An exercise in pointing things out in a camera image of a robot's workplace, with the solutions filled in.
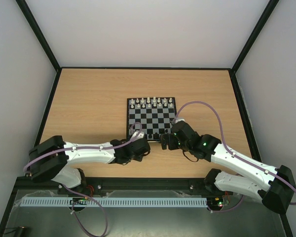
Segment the black chess king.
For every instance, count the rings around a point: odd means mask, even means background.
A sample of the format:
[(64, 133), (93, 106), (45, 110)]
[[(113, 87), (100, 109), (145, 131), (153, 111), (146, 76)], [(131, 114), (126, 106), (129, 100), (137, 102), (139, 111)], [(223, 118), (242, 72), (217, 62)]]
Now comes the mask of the black chess king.
[(153, 134), (153, 139), (155, 140), (155, 141), (159, 141), (160, 140), (160, 134), (159, 133), (154, 133)]

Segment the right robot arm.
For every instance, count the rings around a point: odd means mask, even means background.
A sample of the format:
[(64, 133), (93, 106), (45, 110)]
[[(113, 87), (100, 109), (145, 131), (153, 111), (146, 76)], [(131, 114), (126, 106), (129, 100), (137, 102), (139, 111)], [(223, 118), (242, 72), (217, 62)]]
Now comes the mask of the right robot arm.
[(208, 192), (228, 191), (253, 198), (269, 210), (285, 214), (291, 204), (296, 184), (292, 171), (282, 165), (276, 168), (258, 162), (226, 146), (220, 139), (199, 135), (188, 123), (180, 121), (171, 133), (160, 136), (162, 149), (190, 153), (197, 160), (219, 164), (235, 172), (234, 175), (211, 169), (204, 179)]

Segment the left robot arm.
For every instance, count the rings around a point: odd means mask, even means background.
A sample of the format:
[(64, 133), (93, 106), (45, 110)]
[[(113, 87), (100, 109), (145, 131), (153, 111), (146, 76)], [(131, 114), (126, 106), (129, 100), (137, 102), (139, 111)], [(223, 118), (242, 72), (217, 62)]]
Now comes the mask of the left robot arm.
[(62, 136), (53, 136), (29, 151), (29, 162), (24, 171), (34, 183), (54, 181), (72, 189), (86, 186), (82, 163), (126, 165), (141, 162), (150, 153), (144, 133), (135, 132), (129, 141), (111, 140), (101, 144), (66, 142)]

